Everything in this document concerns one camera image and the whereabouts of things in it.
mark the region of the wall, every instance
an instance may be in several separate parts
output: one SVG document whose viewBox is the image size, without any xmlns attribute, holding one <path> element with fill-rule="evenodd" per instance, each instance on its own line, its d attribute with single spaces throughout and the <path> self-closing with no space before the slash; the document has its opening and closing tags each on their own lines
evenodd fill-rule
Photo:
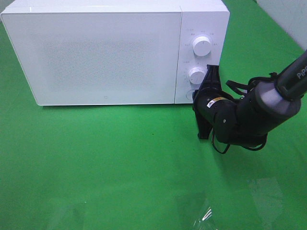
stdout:
<svg viewBox="0 0 307 230">
<path fill-rule="evenodd" d="M 303 49 L 307 49 L 306 0 L 257 0 L 257 3 Z"/>
</svg>

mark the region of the power knob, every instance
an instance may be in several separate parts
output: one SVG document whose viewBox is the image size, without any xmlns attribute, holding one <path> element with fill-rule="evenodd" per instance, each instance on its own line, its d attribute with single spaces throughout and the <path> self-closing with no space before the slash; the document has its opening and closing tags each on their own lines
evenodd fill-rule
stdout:
<svg viewBox="0 0 307 230">
<path fill-rule="evenodd" d="M 206 72 L 207 71 L 204 70 L 203 68 L 196 67 L 191 69 L 189 72 L 189 81 L 195 85 L 201 84 L 206 76 Z"/>
<path fill-rule="evenodd" d="M 193 41 L 193 50 L 197 56 L 206 56 L 211 51 L 211 41 L 208 37 L 197 37 Z"/>
</svg>

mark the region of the microwave control panel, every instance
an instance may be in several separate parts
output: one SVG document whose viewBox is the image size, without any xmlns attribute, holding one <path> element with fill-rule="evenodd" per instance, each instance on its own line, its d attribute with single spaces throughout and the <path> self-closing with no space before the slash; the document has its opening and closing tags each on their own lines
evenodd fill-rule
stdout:
<svg viewBox="0 0 307 230">
<path fill-rule="evenodd" d="M 228 19 L 228 11 L 182 13 L 176 104 L 192 103 L 207 65 L 219 65 Z"/>
</svg>

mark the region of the green tabletop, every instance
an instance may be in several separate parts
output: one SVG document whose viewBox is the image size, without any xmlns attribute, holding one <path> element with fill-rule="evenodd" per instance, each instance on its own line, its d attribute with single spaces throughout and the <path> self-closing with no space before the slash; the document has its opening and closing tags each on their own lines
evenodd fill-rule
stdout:
<svg viewBox="0 0 307 230">
<path fill-rule="evenodd" d="M 224 89 L 303 53 L 254 1 L 225 3 Z M 41 107 L 0 24 L 0 230 L 305 230 L 306 114 L 221 155 L 189 104 Z"/>
</svg>

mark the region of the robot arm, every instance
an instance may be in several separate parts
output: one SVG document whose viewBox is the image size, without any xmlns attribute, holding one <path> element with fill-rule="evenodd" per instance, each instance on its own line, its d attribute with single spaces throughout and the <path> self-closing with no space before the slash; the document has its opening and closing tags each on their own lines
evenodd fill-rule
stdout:
<svg viewBox="0 0 307 230">
<path fill-rule="evenodd" d="M 219 66 L 208 65 L 205 79 L 193 94 L 198 137 L 208 139 L 213 129 L 213 146 L 214 136 L 228 144 L 220 153 L 226 153 L 230 145 L 248 150 L 263 148 L 268 132 L 301 107 L 301 97 L 307 91 L 307 51 L 280 74 L 270 75 L 252 78 L 248 85 L 228 81 L 226 84 L 242 95 L 234 99 L 222 90 Z"/>
</svg>

